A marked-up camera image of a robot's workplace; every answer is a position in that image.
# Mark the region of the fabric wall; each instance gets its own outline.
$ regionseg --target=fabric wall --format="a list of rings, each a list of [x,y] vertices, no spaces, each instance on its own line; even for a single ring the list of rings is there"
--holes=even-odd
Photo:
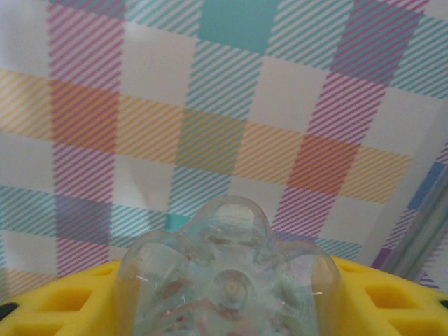
[[[1,295],[224,194],[357,258],[447,141],[447,34],[445,0],[1,1]]]

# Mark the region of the white square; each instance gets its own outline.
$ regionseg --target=white square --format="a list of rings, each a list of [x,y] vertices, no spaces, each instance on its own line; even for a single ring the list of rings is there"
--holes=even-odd
[[[0,68],[50,76],[47,3],[0,1]]]
[[[425,5],[425,15],[448,20],[447,0],[430,0],[429,3]]]
[[[52,143],[0,132],[0,184],[52,193]]]
[[[380,203],[337,196],[319,237],[364,244],[383,208]]]
[[[173,170],[173,164],[117,155],[113,202],[128,207],[168,211]]]
[[[57,273],[56,238],[3,231],[8,268],[43,274]]]
[[[264,57],[249,119],[306,132],[328,71]]]
[[[127,248],[110,246],[108,261],[121,259],[125,256],[126,252],[127,252]]]
[[[389,87],[363,145],[414,156],[442,103],[441,99]]]
[[[121,92],[184,106],[197,39],[126,23]]]
[[[284,189],[283,185],[232,176],[227,193],[253,200],[265,212],[272,225]]]

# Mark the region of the plaid backdrop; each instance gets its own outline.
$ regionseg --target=plaid backdrop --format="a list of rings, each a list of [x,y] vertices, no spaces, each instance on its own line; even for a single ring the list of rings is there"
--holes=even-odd
[[[354,259],[448,95],[445,1],[2,0],[1,296],[228,193]]]

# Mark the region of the yellow tray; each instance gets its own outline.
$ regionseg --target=yellow tray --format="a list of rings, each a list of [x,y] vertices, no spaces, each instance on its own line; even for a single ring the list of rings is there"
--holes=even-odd
[[[344,280],[340,336],[448,336],[448,295],[334,258]],[[120,261],[66,276],[8,302],[1,336],[116,335],[113,284]]]

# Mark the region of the checkered pattern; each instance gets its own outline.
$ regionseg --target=checkered pattern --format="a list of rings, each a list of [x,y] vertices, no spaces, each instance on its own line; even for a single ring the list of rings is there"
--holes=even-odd
[[[119,258],[228,193],[283,239],[354,259],[448,95],[437,6],[7,2],[1,295]]]

